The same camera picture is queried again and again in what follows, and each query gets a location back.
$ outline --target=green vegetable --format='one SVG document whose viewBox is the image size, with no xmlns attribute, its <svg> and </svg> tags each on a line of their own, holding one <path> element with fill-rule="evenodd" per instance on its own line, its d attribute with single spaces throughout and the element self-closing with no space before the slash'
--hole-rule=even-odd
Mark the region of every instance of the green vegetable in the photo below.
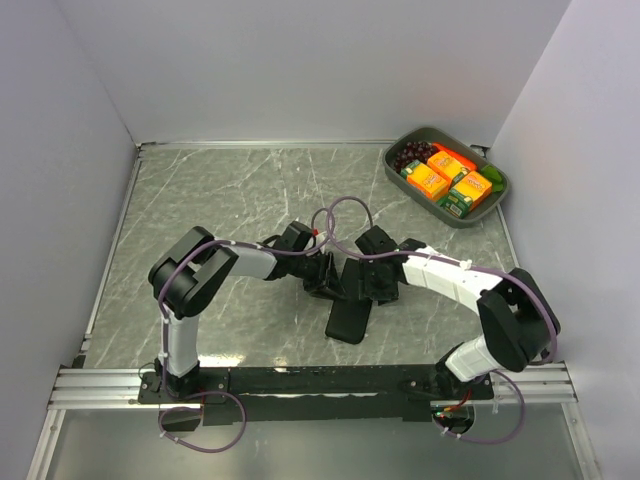
<svg viewBox="0 0 640 480">
<path fill-rule="evenodd" d="M 489 180 L 493 187 L 491 188 L 492 192 L 501 192 L 504 190 L 504 179 L 500 172 L 493 165 L 485 165 L 480 169 L 480 174 Z"/>
</svg>

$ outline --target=glass panel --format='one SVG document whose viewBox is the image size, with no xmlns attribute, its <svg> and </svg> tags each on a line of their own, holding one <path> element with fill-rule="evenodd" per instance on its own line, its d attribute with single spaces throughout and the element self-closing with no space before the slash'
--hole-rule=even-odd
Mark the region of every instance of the glass panel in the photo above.
<svg viewBox="0 0 640 480">
<path fill-rule="evenodd" d="M 477 407 L 471 436 L 497 437 L 516 406 Z M 220 446 L 237 425 L 201 427 L 190 440 Z M 579 479 L 560 405 L 530 405 L 519 437 L 499 446 L 440 436 L 432 423 L 395 419 L 250 423 L 230 451 L 207 455 L 158 438 L 157 412 L 69 411 L 49 480 L 216 479 Z"/>
</svg>

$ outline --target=grapes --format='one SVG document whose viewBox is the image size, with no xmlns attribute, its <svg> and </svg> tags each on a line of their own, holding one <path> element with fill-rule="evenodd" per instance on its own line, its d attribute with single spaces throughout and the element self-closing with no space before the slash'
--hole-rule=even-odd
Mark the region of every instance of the grapes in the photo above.
<svg viewBox="0 0 640 480">
<path fill-rule="evenodd" d="M 404 149 L 396 156 L 396 159 L 393 162 L 393 168 L 396 173 L 400 173 L 404 167 L 414 160 L 427 163 L 429 157 L 435 155 L 439 151 L 438 147 L 434 147 L 429 142 L 407 142 Z"/>
</svg>

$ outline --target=floor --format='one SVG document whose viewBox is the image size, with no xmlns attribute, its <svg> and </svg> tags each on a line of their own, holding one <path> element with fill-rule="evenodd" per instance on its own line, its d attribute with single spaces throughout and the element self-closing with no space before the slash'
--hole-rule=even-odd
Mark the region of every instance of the floor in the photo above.
<svg viewBox="0 0 640 480">
<path fill-rule="evenodd" d="M 132 368 L 157 355 L 159 312 L 147 274 L 194 225 L 259 241 L 292 220 L 308 224 L 317 208 L 349 194 L 367 201 L 398 242 L 413 237 L 479 265 L 514 266 L 497 212 L 470 229 L 448 227 L 388 181 L 382 154 L 378 147 L 144 150 L 85 367 Z M 339 207 L 337 223 L 348 245 L 366 225 L 357 204 Z M 202 365 L 434 363 L 480 333 L 477 316 L 447 298 L 415 287 L 400 295 L 374 306 L 367 337 L 354 346 L 324 336 L 331 302 L 309 297 L 299 280 L 230 278 L 201 317 Z"/>
</svg>

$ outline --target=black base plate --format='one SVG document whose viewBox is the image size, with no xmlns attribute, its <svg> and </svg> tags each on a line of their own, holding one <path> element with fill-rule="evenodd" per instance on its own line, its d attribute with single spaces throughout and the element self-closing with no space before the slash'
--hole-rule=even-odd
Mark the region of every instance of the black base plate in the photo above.
<svg viewBox="0 0 640 480">
<path fill-rule="evenodd" d="M 201 368 L 201 391 L 225 390 L 238 396 L 250 421 L 401 418 L 431 421 L 430 402 L 445 397 L 434 365 Z M 145 373 L 141 404 L 194 403 L 175 400 L 160 388 L 155 372 Z M 469 384 L 474 400 L 490 400 L 490 382 Z M 204 425 L 238 421 L 238 407 L 218 395 L 206 398 Z"/>
</svg>

